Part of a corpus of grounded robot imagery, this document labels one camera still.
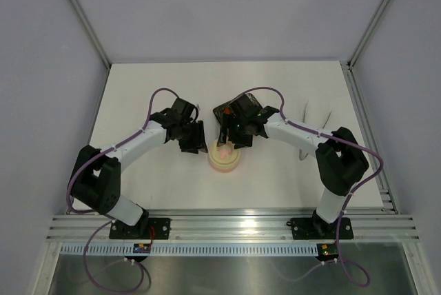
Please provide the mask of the left aluminium frame post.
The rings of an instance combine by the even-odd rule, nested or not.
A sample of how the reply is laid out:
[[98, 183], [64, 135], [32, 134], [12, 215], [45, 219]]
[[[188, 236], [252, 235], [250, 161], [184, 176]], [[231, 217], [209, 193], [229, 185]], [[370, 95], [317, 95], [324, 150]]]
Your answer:
[[85, 10], [81, 5], [81, 2], [79, 0], [68, 0], [68, 3], [72, 7], [73, 12], [77, 17], [77, 20], [79, 21], [84, 33], [92, 44], [92, 47], [94, 48], [97, 56], [100, 58], [104, 68], [109, 71], [112, 62], [110, 61], [107, 52], [105, 51], [105, 48], [100, 42], [94, 28], [92, 27], [92, 24], [90, 23], [90, 20], [88, 19], [88, 16], [86, 15]]

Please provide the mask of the pink and cream lunch bowl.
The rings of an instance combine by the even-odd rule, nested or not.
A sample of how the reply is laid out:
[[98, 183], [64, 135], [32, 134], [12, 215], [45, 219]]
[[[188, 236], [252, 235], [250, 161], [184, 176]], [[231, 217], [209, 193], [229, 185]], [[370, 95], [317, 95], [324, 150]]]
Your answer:
[[217, 172], [221, 172], [221, 173], [232, 172], [238, 166], [238, 163], [219, 164], [213, 160], [209, 160], [209, 164], [211, 165], [211, 167], [214, 170], [216, 170]]

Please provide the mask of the aluminium frame post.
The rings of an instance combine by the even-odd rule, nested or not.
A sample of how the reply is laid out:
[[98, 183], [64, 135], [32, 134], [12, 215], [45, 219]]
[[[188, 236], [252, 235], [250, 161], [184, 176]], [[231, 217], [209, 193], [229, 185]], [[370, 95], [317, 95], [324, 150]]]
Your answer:
[[381, 21], [386, 15], [386, 12], [389, 6], [392, 4], [393, 0], [380, 0], [379, 4], [376, 6], [372, 17], [370, 18], [368, 25], [364, 32], [362, 33], [361, 38], [359, 39], [354, 51], [352, 52], [349, 60], [347, 62], [347, 67], [349, 70], [353, 70], [358, 60], [362, 56], [362, 53], [365, 51], [368, 46], [371, 38], [376, 33]]
[[85, 10], [81, 5], [81, 2], [79, 0], [68, 0], [68, 3], [72, 7], [73, 12], [77, 17], [77, 20], [79, 21], [84, 33], [92, 44], [92, 47], [94, 48], [97, 56], [100, 58], [104, 68], [109, 71], [112, 62], [110, 61], [107, 52], [105, 51], [105, 48], [100, 42], [94, 28], [92, 27], [92, 24], [90, 23], [90, 20], [88, 19], [88, 16], [86, 15]]

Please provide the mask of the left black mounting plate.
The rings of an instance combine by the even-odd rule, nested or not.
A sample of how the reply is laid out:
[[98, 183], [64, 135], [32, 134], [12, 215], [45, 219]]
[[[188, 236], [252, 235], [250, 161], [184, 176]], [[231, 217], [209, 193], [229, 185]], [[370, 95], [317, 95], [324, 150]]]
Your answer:
[[142, 218], [137, 224], [129, 226], [116, 221], [110, 228], [109, 238], [112, 240], [167, 240], [170, 235], [169, 218]]

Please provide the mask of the black mounting plate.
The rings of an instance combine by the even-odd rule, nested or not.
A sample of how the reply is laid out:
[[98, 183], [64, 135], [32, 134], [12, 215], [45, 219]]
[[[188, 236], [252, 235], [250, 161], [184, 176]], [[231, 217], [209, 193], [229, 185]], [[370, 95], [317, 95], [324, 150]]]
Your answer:
[[110, 228], [109, 238], [112, 240], [167, 240], [170, 235], [169, 218], [142, 218], [137, 224], [129, 226], [116, 221]]
[[294, 240], [352, 240], [354, 239], [351, 220], [343, 217], [340, 222], [339, 236], [337, 236], [335, 221], [328, 224], [321, 219], [312, 217], [291, 218], [286, 225], [291, 228]]

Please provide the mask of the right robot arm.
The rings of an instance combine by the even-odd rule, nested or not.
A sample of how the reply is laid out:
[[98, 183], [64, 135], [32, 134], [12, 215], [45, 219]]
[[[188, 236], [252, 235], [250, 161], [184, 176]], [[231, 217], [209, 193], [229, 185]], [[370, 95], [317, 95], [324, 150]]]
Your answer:
[[352, 132], [344, 127], [322, 133], [305, 123], [286, 119], [281, 110], [263, 107], [253, 94], [243, 94], [214, 108], [220, 125], [217, 144], [230, 141], [236, 149], [252, 146], [256, 136], [287, 143], [315, 158], [325, 189], [318, 207], [309, 218], [290, 220], [294, 236], [331, 239], [342, 225], [339, 216], [352, 187], [369, 168], [369, 163]]

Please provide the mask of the black patterned square plate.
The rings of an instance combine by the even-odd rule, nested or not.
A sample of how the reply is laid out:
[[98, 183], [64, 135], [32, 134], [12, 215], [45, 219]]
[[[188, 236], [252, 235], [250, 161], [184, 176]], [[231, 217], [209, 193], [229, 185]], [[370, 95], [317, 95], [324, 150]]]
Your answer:
[[220, 117], [225, 108], [230, 108], [232, 114], [239, 119], [248, 119], [257, 115], [263, 106], [258, 102], [252, 93], [242, 94], [235, 99], [223, 103], [213, 109], [213, 114], [217, 123], [220, 125]]

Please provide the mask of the right aluminium frame post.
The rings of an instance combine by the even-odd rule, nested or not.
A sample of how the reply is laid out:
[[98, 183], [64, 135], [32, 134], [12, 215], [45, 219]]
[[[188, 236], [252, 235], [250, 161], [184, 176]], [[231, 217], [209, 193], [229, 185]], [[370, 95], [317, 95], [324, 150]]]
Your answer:
[[368, 25], [364, 32], [362, 33], [361, 38], [359, 39], [354, 51], [352, 52], [349, 60], [347, 62], [347, 67], [349, 70], [353, 70], [358, 60], [362, 56], [362, 53], [365, 51], [368, 46], [371, 38], [376, 33], [381, 21], [386, 15], [386, 12], [389, 6], [392, 4], [393, 0], [380, 0], [379, 4], [376, 6], [372, 17], [370, 18]]

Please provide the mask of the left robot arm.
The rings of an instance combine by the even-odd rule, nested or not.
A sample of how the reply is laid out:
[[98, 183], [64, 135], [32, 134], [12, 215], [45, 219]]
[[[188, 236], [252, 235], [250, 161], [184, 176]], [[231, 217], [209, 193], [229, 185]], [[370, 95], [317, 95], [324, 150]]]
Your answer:
[[176, 98], [172, 106], [149, 112], [132, 136], [109, 147], [83, 147], [68, 184], [68, 196], [92, 211], [114, 219], [111, 238], [151, 238], [153, 223], [148, 211], [121, 194], [123, 171], [144, 154], [177, 141], [182, 152], [207, 152], [203, 121], [194, 104]]

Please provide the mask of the metal tongs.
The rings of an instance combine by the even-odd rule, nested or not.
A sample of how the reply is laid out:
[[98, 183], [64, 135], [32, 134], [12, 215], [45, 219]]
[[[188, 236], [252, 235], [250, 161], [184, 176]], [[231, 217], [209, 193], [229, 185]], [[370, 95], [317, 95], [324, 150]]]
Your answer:
[[332, 109], [326, 103], [308, 100], [304, 106], [302, 122], [315, 128], [326, 128]]

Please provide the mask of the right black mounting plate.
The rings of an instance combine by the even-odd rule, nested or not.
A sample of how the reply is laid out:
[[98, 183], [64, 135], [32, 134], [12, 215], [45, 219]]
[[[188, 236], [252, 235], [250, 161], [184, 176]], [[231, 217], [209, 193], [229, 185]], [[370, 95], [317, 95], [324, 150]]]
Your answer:
[[321, 219], [312, 217], [291, 218], [286, 225], [291, 228], [294, 240], [352, 240], [354, 239], [351, 220], [343, 217], [340, 222], [339, 236], [337, 236], [335, 221], [328, 224]]

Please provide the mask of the aluminium rail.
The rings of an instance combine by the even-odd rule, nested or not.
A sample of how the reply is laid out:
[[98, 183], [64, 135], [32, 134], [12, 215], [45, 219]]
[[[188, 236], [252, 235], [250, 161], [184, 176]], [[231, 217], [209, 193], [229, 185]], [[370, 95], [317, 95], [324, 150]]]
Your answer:
[[[154, 218], [168, 218], [164, 227], [169, 243], [288, 243], [293, 240], [287, 222], [307, 210], [153, 210]], [[353, 239], [361, 243], [417, 243], [420, 235], [413, 218], [392, 211], [347, 210]], [[93, 232], [96, 241], [109, 240], [110, 226], [103, 216], [56, 215], [50, 221], [47, 242], [84, 242]]]

